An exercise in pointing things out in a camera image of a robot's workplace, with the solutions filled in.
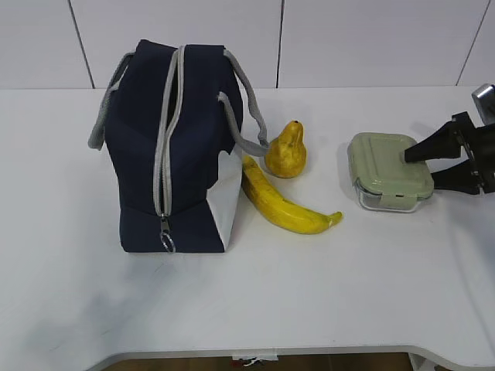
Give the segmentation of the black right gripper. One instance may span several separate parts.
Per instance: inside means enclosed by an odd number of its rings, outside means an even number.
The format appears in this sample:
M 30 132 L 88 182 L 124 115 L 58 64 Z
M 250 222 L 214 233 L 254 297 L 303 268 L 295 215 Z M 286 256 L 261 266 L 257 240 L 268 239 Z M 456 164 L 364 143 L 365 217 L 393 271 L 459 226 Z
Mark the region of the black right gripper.
M 459 158 L 464 146 L 469 160 L 432 173 L 435 190 L 478 195 L 494 192 L 494 125 L 475 127 L 467 111 L 452 119 L 425 140 L 405 150 L 406 162 Z

